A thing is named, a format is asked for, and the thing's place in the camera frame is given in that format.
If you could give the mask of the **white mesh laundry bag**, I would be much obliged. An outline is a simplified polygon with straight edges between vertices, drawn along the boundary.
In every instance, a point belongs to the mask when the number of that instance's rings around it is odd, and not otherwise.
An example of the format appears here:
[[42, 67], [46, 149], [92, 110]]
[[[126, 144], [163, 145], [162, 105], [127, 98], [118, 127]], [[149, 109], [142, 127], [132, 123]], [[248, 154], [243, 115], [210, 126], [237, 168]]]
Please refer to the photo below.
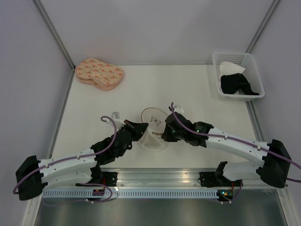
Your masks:
[[142, 149], [159, 152], [167, 147], [168, 143], [161, 138], [167, 117], [168, 115], [164, 111], [156, 107], [147, 107], [142, 111], [141, 121], [149, 124], [144, 135], [138, 141]]

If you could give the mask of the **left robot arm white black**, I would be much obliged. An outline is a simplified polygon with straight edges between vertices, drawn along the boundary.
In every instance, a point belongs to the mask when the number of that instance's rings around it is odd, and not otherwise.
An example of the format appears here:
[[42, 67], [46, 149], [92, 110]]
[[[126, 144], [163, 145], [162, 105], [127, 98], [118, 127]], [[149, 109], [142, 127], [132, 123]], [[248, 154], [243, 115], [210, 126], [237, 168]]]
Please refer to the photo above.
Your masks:
[[99, 186], [103, 180], [101, 166], [122, 157], [132, 149], [133, 142], [139, 141], [147, 130], [148, 123], [134, 123], [124, 120], [117, 126], [110, 117], [103, 116], [114, 127], [110, 137], [95, 143], [77, 155], [57, 159], [27, 157], [16, 171], [13, 194], [26, 201], [42, 194], [46, 189], [60, 186]]

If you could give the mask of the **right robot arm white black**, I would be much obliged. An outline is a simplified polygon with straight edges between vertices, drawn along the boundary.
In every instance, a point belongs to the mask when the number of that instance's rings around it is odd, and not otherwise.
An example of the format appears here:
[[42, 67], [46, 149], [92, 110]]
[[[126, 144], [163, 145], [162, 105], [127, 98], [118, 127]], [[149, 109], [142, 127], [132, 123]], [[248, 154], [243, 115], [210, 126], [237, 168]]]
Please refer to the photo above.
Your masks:
[[161, 137], [166, 142], [183, 140], [191, 146], [221, 150], [245, 159], [239, 163], [222, 161], [214, 173], [218, 185], [260, 179], [272, 187], [285, 187], [291, 157], [281, 141], [266, 143], [233, 137], [211, 124], [192, 123], [177, 112], [170, 114], [165, 123]]

